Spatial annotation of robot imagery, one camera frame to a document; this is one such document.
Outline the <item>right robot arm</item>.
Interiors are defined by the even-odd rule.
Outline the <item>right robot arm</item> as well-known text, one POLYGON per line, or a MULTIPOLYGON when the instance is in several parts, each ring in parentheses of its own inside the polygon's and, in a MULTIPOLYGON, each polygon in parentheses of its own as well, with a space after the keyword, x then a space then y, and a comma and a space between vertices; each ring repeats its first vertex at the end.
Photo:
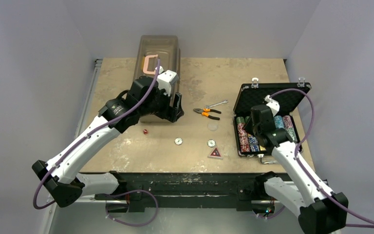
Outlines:
POLYGON ((253 106, 250 123, 258 143, 285 169, 296 188, 269 172, 257 179, 255 195, 277 199, 297 217, 305 234, 329 234, 344 228, 349 204, 347 197, 334 193, 301 156, 290 135, 284 129, 276 128, 274 113, 278 109, 278 104, 253 106))

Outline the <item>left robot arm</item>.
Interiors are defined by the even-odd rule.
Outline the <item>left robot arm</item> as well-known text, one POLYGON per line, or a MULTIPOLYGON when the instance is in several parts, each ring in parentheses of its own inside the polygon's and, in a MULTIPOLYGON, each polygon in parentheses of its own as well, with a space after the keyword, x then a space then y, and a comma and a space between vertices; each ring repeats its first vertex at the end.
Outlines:
POLYGON ((143 116, 155 115, 176 122, 184 111, 182 95, 177 91, 180 78, 170 71, 156 78, 141 76, 131 88, 110 99, 99 110, 87 129, 66 149, 47 162, 38 160, 32 169, 60 207, 73 204, 82 196, 107 194, 121 199, 126 186, 117 173, 85 175, 83 166, 106 144, 136 125, 143 116))

